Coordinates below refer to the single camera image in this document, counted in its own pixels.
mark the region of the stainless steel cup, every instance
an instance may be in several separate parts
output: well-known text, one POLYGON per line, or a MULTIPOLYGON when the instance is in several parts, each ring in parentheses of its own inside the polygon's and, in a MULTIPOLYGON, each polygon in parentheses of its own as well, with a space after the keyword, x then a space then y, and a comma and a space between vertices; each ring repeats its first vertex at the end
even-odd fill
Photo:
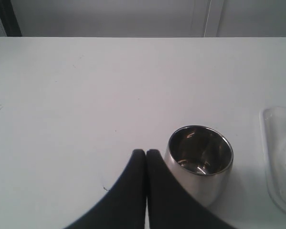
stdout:
POLYGON ((207 207, 226 187, 233 150, 217 131, 190 125, 172 134, 164 161, 181 186, 207 207))

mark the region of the plastic tray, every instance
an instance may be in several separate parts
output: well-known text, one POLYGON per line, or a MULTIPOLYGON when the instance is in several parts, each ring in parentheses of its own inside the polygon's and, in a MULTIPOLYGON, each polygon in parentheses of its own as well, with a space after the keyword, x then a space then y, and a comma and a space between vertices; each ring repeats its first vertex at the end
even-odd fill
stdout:
POLYGON ((260 114, 268 192, 286 213, 286 108, 272 107, 260 114))

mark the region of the cup rim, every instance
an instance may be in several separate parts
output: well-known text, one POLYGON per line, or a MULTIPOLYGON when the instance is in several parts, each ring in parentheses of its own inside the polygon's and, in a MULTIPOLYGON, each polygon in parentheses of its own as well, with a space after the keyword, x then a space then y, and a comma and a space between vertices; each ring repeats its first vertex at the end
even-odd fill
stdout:
POLYGON ((173 132, 173 134, 172 134, 172 135, 170 136, 170 138, 169 138, 169 141, 168 141, 168 151, 169 151, 169 155, 171 156, 171 158, 176 162, 176 164, 177 164, 180 168, 184 169, 185 171, 187 171, 187 172, 189 172, 189 173, 192 173, 192 174, 195 174, 195 175, 198 175, 198 176, 202 176, 202 177, 211 177, 211 176, 214 176, 214 175, 223 173, 224 171, 228 170, 228 169, 232 166, 233 160, 234 160, 234 152, 233 152, 233 149, 232 149, 232 146, 231 146, 230 142, 229 142, 222 134, 220 134, 218 131, 216 131, 216 130, 214 130, 214 129, 212 129, 212 128, 209 128, 209 127, 207 127, 207 126, 203 126, 203 125, 187 125, 187 126, 183 126, 183 127, 179 128, 179 129, 177 129, 175 132, 173 132), (217 172, 217 173, 200 174, 200 173, 196 173, 196 172, 193 172, 193 171, 191 171, 191 170, 188 170, 188 169, 182 167, 182 166, 175 160, 175 158, 172 156, 171 150, 170 150, 170 143, 171 143, 171 141, 172 141, 172 138, 173 138, 173 137, 176 135, 176 133, 178 133, 179 131, 184 130, 184 129, 188 129, 188 128, 193 128, 193 127, 195 127, 195 128, 198 127, 198 128, 208 129, 208 130, 214 132, 215 134, 219 135, 219 136, 226 142, 226 144, 228 145, 228 147, 229 147, 229 149, 230 149, 230 152, 231 152, 231 159, 230 159, 229 164, 228 164, 225 168, 223 168, 222 170, 220 170, 220 171, 217 172))

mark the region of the metal cup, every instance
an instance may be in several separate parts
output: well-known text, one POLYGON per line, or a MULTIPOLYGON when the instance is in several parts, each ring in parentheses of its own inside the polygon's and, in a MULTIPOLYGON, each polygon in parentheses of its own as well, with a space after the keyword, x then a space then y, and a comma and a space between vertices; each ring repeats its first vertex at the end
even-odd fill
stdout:
POLYGON ((172 134, 164 161, 181 186, 207 207, 226 187, 233 150, 217 131, 190 125, 172 134))

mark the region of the white table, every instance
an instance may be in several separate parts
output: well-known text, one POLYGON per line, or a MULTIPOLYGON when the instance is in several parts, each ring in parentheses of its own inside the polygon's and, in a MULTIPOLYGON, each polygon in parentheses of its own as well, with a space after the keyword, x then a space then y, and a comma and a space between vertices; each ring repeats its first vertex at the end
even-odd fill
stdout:
POLYGON ((67 226, 134 148, 163 154, 184 125, 234 149, 211 210, 239 229, 286 229, 258 119, 274 105, 286 106, 286 38, 0 38, 0 229, 67 226))

